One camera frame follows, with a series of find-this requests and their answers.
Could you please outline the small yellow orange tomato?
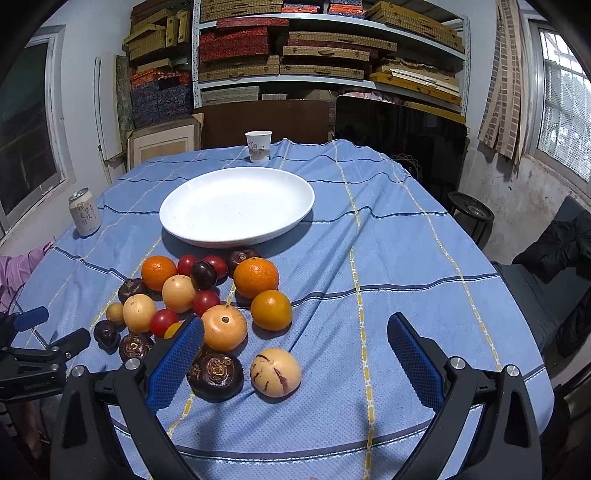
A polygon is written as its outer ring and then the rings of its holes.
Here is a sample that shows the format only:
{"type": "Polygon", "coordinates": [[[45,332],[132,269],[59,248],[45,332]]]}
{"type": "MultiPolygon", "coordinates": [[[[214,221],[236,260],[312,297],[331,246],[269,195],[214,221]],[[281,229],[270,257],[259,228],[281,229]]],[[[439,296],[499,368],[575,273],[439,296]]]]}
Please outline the small yellow orange tomato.
{"type": "Polygon", "coordinates": [[[172,338],[181,326],[182,326],[181,322],[176,322],[176,323],[171,324],[164,332],[163,339],[167,340],[167,339],[172,338]]]}

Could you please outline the striped pepino melon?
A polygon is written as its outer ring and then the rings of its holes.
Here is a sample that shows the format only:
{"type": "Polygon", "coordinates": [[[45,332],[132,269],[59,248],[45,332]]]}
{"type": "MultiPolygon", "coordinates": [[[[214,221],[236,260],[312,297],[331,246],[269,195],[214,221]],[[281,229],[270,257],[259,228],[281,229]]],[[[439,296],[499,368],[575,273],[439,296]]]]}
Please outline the striped pepino melon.
{"type": "Polygon", "coordinates": [[[280,348],[268,348],[257,354],[249,375],[253,388],[273,399],[288,396],[301,385],[300,364],[290,352],[280,348]]]}

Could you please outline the pale orange fruit with stem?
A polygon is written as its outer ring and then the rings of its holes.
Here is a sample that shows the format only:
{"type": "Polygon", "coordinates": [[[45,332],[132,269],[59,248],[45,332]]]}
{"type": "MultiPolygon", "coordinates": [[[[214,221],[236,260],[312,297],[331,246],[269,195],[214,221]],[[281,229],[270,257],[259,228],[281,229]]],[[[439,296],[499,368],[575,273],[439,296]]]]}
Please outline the pale orange fruit with stem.
{"type": "Polygon", "coordinates": [[[235,350],[247,337],[247,324],[242,313],[229,305],[215,305],[201,317],[204,343],[212,350],[235,350]]]}

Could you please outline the dark purple plum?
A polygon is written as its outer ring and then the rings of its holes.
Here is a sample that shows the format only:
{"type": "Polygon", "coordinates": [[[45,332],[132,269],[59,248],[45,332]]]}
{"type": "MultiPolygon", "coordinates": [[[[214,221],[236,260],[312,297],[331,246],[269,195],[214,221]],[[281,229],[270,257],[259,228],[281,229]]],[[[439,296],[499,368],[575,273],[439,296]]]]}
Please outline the dark purple plum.
{"type": "Polygon", "coordinates": [[[198,290],[211,290],[217,283],[214,266],[204,260],[197,260],[192,264],[190,276],[198,290]]]}
{"type": "Polygon", "coordinates": [[[96,323],[93,329],[93,337],[98,346],[105,351],[115,349],[120,341],[118,327],[108,320],[96,323]]]}

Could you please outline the small glossy orange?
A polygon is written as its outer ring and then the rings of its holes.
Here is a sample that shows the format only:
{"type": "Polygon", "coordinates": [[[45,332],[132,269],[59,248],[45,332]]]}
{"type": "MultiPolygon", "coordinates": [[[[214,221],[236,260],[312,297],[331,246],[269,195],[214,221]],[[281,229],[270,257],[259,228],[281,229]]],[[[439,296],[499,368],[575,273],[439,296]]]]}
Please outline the small glossy orange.
{"type": "Polygon", "coordinates": [[[250,304],[252,321],[266,331],[283,331],[293,322],[290,299],[277,290],[266,290],[250,304]]]}

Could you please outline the pale orange round fruit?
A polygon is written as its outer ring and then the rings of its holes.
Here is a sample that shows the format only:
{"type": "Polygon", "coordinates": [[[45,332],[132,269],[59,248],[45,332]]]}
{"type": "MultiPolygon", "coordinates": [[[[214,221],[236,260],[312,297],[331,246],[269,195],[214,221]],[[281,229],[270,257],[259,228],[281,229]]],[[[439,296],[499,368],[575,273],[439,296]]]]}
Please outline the pale orange round fruit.
{"type": "Polygon", "coordinates": [[[192,308],[197,290],[192,280],[185,275],[173,275],[168,278],[161,291],[162,300],[167,309],[182,314],[192,308]]]}

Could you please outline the beige patterned curtain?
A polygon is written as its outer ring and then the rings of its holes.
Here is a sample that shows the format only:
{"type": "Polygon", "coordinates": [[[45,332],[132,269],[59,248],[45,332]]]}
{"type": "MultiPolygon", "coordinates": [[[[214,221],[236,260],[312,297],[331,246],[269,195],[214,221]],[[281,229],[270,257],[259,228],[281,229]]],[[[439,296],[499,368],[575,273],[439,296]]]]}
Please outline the beige patterned curtain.
{"type": "Polygon", "coordinates": [[[493,67],[478,139],[518,171],[529,113],[526,46],[518,2],[499,0],[495,6],[493,67]]]}

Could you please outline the black round stool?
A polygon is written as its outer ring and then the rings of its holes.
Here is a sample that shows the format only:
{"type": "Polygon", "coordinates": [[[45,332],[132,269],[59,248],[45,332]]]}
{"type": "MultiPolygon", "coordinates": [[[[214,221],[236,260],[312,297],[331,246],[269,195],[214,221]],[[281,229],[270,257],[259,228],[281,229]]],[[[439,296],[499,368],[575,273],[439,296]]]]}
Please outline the black round stool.
{"type": "Polygon", "coordinates": [[[493,228],[495,220],[493,211],[480,200],[459,191],[450,192],[448,197],[451,202],[452,217],[481,248],[493,228]]]}

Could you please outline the pink cloth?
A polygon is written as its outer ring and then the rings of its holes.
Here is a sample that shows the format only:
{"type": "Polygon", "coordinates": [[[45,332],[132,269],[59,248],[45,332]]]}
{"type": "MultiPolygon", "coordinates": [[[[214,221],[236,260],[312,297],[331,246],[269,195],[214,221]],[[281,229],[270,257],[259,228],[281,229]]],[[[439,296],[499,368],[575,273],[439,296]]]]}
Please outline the pink cloth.
{"type": "Polygon", "coordinates": [[[1,312],[10,309],[19,289],[27,282],[32,272],[53,246],[52,242],[34,248],[26,254],[16,256],[0,256],[0,297],[1,312]]]}

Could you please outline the large orange mandarin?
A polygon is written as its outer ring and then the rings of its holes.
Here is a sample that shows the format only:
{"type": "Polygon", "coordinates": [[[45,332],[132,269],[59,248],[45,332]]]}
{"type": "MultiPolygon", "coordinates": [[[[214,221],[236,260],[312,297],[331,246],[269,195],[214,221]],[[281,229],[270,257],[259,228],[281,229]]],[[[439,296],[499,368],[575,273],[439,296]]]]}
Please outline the large orange mandarin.
{"type": "Polygon", "coordinates": [[[259,293],[279,288],[280,274],[273,262],[252,257],[238,264],[233,273],[233,282],[240,296],[252,300],[259,293]]]}

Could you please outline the large dark water chestnut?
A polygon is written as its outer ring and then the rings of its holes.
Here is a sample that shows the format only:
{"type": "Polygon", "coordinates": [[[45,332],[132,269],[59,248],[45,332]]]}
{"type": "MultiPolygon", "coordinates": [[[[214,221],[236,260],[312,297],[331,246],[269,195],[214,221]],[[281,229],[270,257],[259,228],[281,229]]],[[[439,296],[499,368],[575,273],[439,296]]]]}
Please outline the large dark water chestnut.
{"type": "Polygon", "coordinates": [[[219,403],[242,391],[242,363],[232,355],[212,352],[195,360],[186,374],[194,395],[208,402],[219,403]]]}

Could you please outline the red cherry tomato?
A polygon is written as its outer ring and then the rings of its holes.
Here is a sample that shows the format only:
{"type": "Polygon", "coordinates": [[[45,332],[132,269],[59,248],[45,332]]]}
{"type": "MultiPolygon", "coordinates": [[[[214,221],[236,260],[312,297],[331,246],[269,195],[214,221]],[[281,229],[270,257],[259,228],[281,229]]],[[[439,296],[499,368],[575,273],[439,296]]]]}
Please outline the red cherry tomato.
{"type": "Polygon", "coordinates": [[[228,276],[228,264],[219,256],[207,255],[204,262],[213,267],[217,275],[217,282],[221,283],[228,276]]]}
{"type": "Polygon", "coordinates": [[[197,262],[197,257],[193,255],[183,255],[179,258],[176,266],[177,274],[190,276],[193,264],[197,262]]]}
{"type": "Polygon", "coordinates": [[[208,309],[211,309],[211,307],[217,306],[220,303],[221,300],[214,291],[200,290],[197,291],[192,300],[192,308],[195,315],[201,317],[208,309]]]}
{"type": "Polygon", "coordinates": [[[163,338],[166,330],[179,319],[175,312],[169,309],[157,310],[151,317],[149,322],[150,332],[157,338],[163,338]]]}

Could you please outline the pale yellow passion fruit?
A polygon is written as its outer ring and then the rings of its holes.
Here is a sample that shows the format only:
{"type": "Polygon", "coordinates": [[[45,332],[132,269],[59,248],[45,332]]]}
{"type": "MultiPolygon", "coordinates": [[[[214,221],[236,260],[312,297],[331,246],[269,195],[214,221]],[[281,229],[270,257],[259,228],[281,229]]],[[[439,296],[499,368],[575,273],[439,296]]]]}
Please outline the pale yellow passion fruit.
{"type": "Polygon", "coordinates": [[[149,296],[132,295],[123,304],[123,320],[130,332],[146,333],[156,311],[156,304],[149,296]]]}

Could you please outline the small yellow round fruit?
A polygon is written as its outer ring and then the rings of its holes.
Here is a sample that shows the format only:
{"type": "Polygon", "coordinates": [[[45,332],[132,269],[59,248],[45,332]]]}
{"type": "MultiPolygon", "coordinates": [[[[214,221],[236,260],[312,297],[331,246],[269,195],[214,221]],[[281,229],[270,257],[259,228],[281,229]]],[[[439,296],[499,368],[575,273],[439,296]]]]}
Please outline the small yellow round fruit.
{"type": "Polygon", "coordinates": [[[124,324],[123,305],[119,302],[110,304],[105,312],[106,320],[119,326],[124,324]]]}

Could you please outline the brown wooden board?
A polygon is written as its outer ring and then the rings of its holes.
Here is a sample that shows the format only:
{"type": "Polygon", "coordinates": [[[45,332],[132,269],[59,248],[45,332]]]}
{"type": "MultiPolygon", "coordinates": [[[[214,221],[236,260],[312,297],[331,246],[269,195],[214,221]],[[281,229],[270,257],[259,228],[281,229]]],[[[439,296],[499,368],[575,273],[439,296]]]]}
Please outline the brown wooden board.
{"type": "Polygon", "coordinates": [[[270,130],[273,142],[290,139],[295,143],[322,144],[329,138],[328,102],[317,100],[257,100],[206,106],[204,149],[245,145],[245,133],[270,130]]]}

